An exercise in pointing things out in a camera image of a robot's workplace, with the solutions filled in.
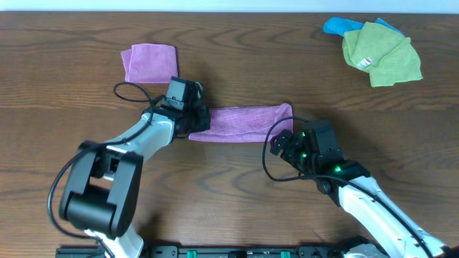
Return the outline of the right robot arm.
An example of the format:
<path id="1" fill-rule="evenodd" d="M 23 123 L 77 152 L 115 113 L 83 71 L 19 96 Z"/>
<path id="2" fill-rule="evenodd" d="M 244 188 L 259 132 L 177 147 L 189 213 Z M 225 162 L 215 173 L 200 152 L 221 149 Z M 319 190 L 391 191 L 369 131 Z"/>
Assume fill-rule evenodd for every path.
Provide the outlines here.
<path id="1" fill-rule="evenodd" d="M 457 257 L 458 248 L 419 227 L 383 192 L 360 163 L 346 160 L 332 130 L 284 130 L 270 141 L 270 152 L 298 170 L 298 178 L 357 219 L 389 257 Z"/>

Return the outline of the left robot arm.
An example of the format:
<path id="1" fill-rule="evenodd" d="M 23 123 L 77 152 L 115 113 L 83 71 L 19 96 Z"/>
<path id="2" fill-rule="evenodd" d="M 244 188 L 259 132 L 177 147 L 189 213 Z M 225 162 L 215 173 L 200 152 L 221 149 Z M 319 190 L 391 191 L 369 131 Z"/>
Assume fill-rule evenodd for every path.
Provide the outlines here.
<path id="1" fill-rule="evenodd" d="M 144 240 L 132 225 L 143 165 L 177 138 L 210 128 L 199 82 L 172 77 L 165 95 L 147 95 L 140 120 L 118 137 L 86 140 L 58 173 L 69 173 L 59 216 L 94 239 L 104 257 L 140 257 Z"/>

